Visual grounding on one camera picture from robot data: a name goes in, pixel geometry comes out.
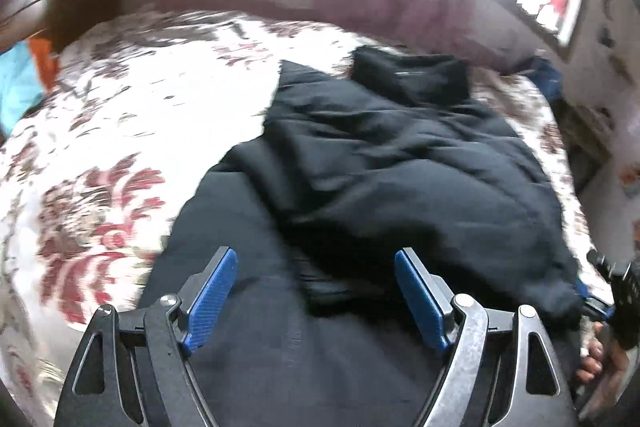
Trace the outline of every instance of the wall decoration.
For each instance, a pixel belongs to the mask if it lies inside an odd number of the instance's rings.
[[[604,16],[607,18],[608,21],[613,20],[613,15],[611,15],[611,10],[612,10],[611,0],[602,0],[602,13],[604,13]]]
[[[616,41],[611,38],[611,32],[609,31],[609,28],[604,25],[598,32],[598,42],[609,49],[616,45]]]

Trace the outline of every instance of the bed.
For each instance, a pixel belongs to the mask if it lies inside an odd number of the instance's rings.
[[[363,44],[410,52],[240,12],[121,16],[63,49],[53,92],[0,149],[0,377],[35,425],[52,424],[93,311],[135,307],[204,172],[261,133],[280,61],[344,75]],[[548,103],[524,76],[471,77],[539,159],[581,278],[610,300]]]

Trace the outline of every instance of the black fabric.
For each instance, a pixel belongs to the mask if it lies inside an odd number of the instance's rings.
[[[283,62],[263,135],[213,168],[249,177],[297,247],[309,303],[388,295],[395,252],[413,247],[455,292],[575,326],[558,198],[514,130],[469,98],[465,64],[360,48],[351,78]]]
[[[529,295],[548,306],[567,378],[579,363],[562,302],[575,265],[540,166],[468,100],[464,64],[428,57],[402,74],[371,53],[356,52],[356,81],[283,64],[264,135],[206,174],[146,284],[141,307],[220,245],[238,252],[237,282],[192,359],[222,426],[412,425],[442,361],[394,282],[393,255],[408,245],[485,306]],[[486,350],[465,425],[479,425],[497,354]]]

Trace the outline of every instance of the bed frame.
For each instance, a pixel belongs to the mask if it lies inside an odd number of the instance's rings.
[[[0,52],[35,34],[61,52],[118,13],[118,0],[0,0]]]

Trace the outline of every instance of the metal bolt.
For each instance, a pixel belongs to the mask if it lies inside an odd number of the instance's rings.
[[[111,315],[111,306],[108,304],[103,304],[95,311],[100,317],[107,317]]]
[[[471,308],[474,305],[474,298],[466,293],[456,295],[456,303],[462,308]]]
[[[523,304],[520,306],[520,313],[525,317],[532,319],[536,316],[536,309],[533,306],[529,306],[528,304]]]
[[[178,301],[177,296],[175,296],[172,293],[167,293],[167,295],[163,295],[160,298],[160,303],[162,304],[162,306],[173,306],[176,302]]]

